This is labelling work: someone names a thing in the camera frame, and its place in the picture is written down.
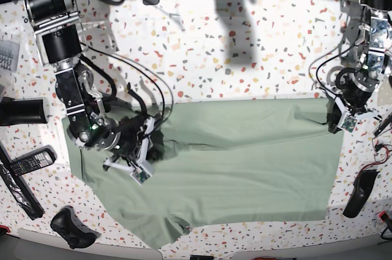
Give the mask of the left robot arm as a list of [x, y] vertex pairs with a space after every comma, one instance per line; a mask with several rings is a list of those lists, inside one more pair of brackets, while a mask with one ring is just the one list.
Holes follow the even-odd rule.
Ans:
[[334, 85], [321, 84], [333, 100], [329, 131], [352, 132], [365, 118], [381, 119], [367, 106], [371, 96], [391, 76], [391, 0], [359, 0], [363, 7], [358, 35], [349, 50], [354, 63], [341, 69]]

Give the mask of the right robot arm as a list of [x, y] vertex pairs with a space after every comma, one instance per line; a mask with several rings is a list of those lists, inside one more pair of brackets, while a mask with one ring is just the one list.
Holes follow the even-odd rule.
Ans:
[[[118, 6], [124, 0], [99, 0]], [[153, 150], [151, 135], [163, 122], [161, 114], [150, 115], [145, 102], [131, 88], [127, 92], [137, 100], [140, 110], [132, 118], [116, 121], [107, 116], [109, 103], [117, 90], [104, 96], [94, 86], [94, 74], [100, 69], [85, 55], [87, 44], [81, 34], [80, 12], [76, 0], [24, 0], [34, 30], [40, 60], [55, 70], [56, 93], [66, 107], [67, 134], [82, 149], [109, 151], [103, 168], [127, 172], [142, 184], [153, 176], [148, 162]]]

